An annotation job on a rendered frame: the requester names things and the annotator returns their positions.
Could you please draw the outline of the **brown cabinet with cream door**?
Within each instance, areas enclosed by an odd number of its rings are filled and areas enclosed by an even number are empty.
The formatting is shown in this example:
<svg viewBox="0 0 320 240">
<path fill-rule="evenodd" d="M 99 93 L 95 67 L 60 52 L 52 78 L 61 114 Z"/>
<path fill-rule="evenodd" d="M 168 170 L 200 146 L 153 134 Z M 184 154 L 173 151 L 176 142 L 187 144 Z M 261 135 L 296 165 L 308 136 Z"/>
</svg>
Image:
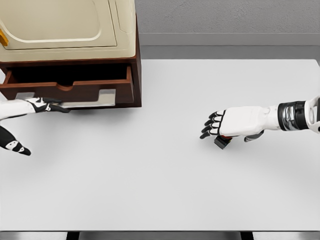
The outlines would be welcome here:
<svg viewBox="0 0 320 240">
<path fill-rule="evenodd" d="M 128 64 L 134 102 L 115 106 L 115 90 L 72 109 L 142 105 L 142 66 L 135 0 L 0 0 L 0 70 L 65 65 Z"/>
</svg>

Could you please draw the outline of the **brown drawer with silver handle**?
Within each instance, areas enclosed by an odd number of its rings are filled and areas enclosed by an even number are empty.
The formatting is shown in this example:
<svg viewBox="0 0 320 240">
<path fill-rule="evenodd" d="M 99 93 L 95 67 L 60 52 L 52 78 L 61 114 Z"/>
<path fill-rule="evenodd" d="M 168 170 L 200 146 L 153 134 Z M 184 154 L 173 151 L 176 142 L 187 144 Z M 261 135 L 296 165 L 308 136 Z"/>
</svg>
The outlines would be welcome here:
<svg viewBox="0 0 320 240">
<path fill-rule="evenodd" d="M 10 67 L 0 83 L 8 100 L 18 93 L 34 93 L 63 102 L 95 102 L 101 90 L 115 90 L 116 107 L 132 104 L 132 68 L 126 63 Z"/>
</svg>

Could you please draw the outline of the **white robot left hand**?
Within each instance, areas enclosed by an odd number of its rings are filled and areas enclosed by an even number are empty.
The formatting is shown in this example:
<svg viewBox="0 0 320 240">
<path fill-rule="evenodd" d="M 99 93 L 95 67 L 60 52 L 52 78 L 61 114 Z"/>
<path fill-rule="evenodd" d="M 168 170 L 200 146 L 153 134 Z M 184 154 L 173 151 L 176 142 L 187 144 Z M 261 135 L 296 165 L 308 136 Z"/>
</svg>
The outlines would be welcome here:
<svg viewBox="0 0 320 240">
<path fill-rule="evenodd" d="M 32 97 L 2 101 L 0 102 L 0 121 L 42 112 L 69 113 L 70 110 L 62 107 L 61 104 L 61 100 L 50 97 Z M 22 155 L 31 155 L 31 151 L 2 126 L 0 126 L 0 147 Z"/>
</svg>

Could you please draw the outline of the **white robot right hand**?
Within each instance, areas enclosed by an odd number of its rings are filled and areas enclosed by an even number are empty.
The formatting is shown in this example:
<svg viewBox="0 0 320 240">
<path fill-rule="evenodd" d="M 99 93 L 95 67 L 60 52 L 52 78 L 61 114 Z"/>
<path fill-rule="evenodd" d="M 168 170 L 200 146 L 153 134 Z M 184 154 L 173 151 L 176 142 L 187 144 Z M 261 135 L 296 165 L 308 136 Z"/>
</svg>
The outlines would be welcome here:
<svg viewBox="0 0 320 240">
<path fill-rule="evenodd" d="M 246 142 L 255 140 L 264 133 L 270 111 L 260 106 L 230 107 L 215 111 L 205 122 L 200 138 L 244 136 Z"/>
</svg>

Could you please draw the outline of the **black and red switch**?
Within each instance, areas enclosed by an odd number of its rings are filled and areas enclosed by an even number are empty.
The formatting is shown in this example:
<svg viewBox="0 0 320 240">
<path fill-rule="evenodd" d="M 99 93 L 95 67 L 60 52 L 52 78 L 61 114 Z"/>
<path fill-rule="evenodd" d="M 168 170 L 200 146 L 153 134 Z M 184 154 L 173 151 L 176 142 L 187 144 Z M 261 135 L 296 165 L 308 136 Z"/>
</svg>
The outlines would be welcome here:
<svg viewBox="0 0 320 240">
<path fill-rule="evenodd" d="M 220 148 L 220 149 L 224 149 L 232 140 L 232 137 L 229 136 L 224 136 L 224 135 L 218 135 L 215 139 L 214 139 L 214 143 Z"/>
</svg>

